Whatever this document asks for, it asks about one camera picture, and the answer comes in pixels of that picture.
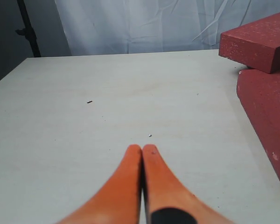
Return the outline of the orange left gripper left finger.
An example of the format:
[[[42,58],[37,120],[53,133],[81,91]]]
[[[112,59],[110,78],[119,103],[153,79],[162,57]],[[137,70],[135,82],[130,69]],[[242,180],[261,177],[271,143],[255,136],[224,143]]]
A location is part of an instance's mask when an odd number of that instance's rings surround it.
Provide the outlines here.
[[[141,204],[142,150],[127,148],[119,166],[80,208],[59,221],[60,224],[137,224]]]

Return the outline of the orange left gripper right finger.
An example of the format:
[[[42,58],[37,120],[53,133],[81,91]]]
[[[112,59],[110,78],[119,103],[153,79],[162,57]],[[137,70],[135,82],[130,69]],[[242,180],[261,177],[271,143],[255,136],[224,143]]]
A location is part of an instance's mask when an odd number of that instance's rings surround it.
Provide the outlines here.
[[[155,145],[145,145],[142,157],[148,224],[233,223],[191,193],[169,169]]]

